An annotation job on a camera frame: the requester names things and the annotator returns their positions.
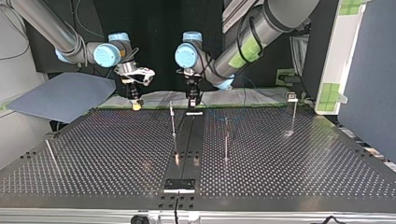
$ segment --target white wall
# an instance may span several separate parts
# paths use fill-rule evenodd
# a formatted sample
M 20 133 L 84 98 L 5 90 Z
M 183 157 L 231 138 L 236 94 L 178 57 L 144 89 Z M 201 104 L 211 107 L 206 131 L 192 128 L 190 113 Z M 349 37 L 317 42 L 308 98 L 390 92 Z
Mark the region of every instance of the white wall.
M 12 13 L 8 16 L 18 24 Z M 26 49 L 27 40 L 12 28 L 0 13 L 0 105 L 32 90 L 45 81 L 35 71 L 31 51 L 21 57 L 1 60 Z M 25 151 L 37 146 L 50 131 L 49 121 L 17 112 L 0 111 L 0 169 Z

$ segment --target perforated metal table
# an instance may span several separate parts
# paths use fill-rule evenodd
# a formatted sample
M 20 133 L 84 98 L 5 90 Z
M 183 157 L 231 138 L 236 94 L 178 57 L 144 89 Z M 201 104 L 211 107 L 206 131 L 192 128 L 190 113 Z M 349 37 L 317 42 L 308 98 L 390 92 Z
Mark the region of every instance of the perforated metal table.
M 396 214 L 396 174 L 291 110 L 178 110 L 176 139 L 167 110 L 97 110 L 50 141 L 56 160 L 43 144 L 0 171 L 0 207 Z M 165 194 L 167 179 L 194 179 L 195 193 Z

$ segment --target yellow object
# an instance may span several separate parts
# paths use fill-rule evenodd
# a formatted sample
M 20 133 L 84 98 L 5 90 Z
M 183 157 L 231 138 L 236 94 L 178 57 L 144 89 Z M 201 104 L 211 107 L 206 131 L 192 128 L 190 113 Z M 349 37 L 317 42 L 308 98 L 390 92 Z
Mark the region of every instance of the yellow object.
M 132 104 L 132 110 L 137 111 L 142 108 L 141 104 Z

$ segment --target robotic arm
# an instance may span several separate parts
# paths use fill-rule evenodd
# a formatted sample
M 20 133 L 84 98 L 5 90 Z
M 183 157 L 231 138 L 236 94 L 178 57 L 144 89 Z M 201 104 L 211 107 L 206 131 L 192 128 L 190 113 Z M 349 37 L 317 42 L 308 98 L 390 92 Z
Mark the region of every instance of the robotic arm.
M 97 63 L 103 67 L 116 66 L 115 72 L 127 85 L 133 109 L 141 108 L 140 91 L 136 84 L 148 86 L 155 73 L 139 68 L 134 62 L 138 49 L 133 49 L 126 33 L 108 36 L 108 43 L 85 43 L 81 35 L 62 21 L 43 0 L 6 0 L 37 31 L 55 47 L 56 55 L 64 63 Z
M 301 25 L 317 6 L 319 0 L 264 0 L 260 15 L 249 21 L 249 26 L 228 47 L 217 60 L 202 50 L 202 35 L 187 32 L 176 51 L 175 59 L 182 68 L 179 71 L 188 80 L 205 79 L 213 86 L 228 90 L 234 74 L 245 64 L 260 58 L 262 49 L 271 44 L 281 34 L 290 32 Z M 189 107 L 194 107 L 196 89 L 189 88 Z

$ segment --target gray cloth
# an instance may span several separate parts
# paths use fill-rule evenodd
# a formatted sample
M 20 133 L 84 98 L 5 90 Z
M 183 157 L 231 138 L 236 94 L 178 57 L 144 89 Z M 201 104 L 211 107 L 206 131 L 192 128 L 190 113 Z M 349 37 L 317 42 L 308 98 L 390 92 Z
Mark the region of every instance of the gray cloth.
M 27 92 L 9 109 L 70 123 L 99 106 L 116 89 L 113 80 L 81 73 L 63 73 Z

